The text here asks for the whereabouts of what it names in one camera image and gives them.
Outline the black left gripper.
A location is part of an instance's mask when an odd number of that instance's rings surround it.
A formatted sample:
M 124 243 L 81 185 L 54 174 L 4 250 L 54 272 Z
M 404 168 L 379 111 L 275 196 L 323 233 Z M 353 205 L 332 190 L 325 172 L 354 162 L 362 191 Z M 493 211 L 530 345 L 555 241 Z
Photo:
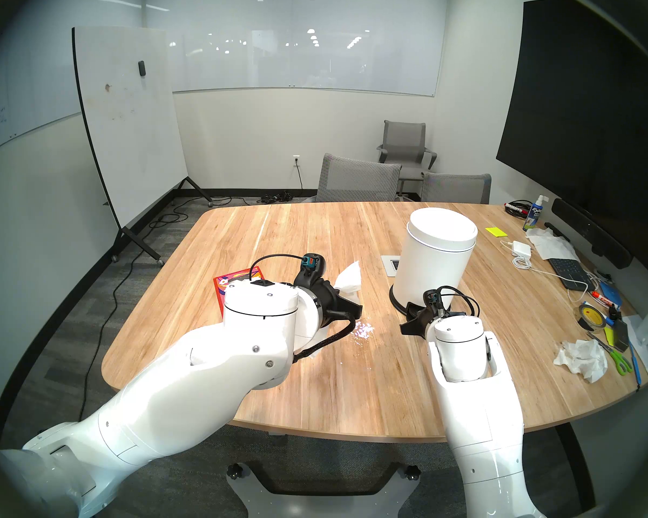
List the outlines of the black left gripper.
M 294 280 L 298 290 L 295 335 L 315 335 L 334 321 L 345 321 L 338 335 L 349 334 L 361 318 L 362 305 L 340 295 L 328 280 L 321 278 Z

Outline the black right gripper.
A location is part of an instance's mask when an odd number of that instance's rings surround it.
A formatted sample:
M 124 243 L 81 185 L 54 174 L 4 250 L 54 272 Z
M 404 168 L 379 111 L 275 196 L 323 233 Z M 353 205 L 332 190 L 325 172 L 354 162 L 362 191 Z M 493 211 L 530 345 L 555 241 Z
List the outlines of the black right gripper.
M 407 305 L 406 322 L 400 325 L 400 332 L 404 336 L 419 336 L 425 339 L 428 326 L 438 318 L 439 310 L 436 305 Z

